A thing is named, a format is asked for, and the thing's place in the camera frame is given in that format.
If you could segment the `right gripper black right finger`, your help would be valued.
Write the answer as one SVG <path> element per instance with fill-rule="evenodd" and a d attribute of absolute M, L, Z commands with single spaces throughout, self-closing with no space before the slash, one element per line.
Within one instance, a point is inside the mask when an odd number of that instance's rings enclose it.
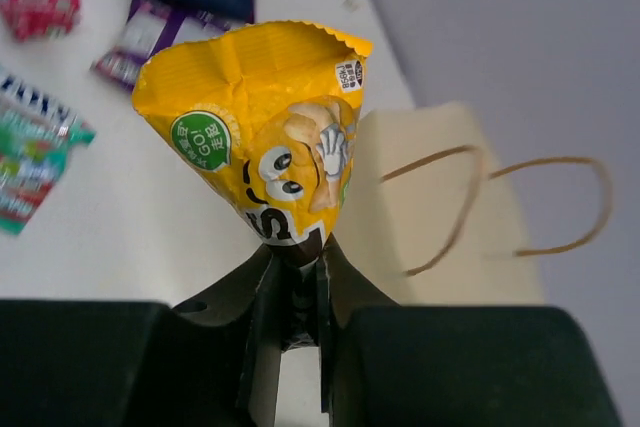
<path fill-rule="evenodd" d="M 354 267 L 336 239 L 328 239 L 315 263 L 316 343 L 319 348 L 321 411 L 334 426 L 333 374 L 336 349 L 351 315 L 368 307 L 397 307 L 387 296 Z"/>

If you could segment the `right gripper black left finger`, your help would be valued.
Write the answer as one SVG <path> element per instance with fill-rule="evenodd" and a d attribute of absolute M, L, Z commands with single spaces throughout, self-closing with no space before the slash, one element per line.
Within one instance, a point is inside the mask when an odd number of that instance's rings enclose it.
<path fill-rule="evenodd" d="M 189 324 L 185 420 L 272 426 L 280 374 L 280 262 L 260 247 L 173 311 Z"/>

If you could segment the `yellow M&M snack bag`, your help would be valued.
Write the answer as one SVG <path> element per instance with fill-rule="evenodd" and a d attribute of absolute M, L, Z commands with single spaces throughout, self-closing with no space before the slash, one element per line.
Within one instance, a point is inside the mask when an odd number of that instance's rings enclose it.
<path fill-rule="evenodd" d="M 132 104 L 264 244 L 303 268 L 346 197 L 372 50 L 309 21 L 248 25 L 155 54 Z"/>

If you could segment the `teal Fox's candy bag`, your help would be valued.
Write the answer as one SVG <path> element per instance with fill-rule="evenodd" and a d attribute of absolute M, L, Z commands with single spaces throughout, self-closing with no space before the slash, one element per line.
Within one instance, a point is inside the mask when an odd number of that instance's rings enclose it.
<path fill-rule="evenodd" d="M 1 229 L 18 235 L 95 130 L 56 97 L 1 69 Z"/>

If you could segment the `purple snack pouch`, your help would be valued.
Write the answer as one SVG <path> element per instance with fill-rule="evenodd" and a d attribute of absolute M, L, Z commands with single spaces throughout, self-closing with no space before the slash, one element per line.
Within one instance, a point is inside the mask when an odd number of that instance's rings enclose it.
<path fill-rule="evenodd" d="M 216 38 L 243 25 L 205 11 L 172 7 L 158 0 L 132 0 L 118 39 L 92 64 L 92 70 L 132 92 L 140 69 L 159 51 L 175 44 Z"/>

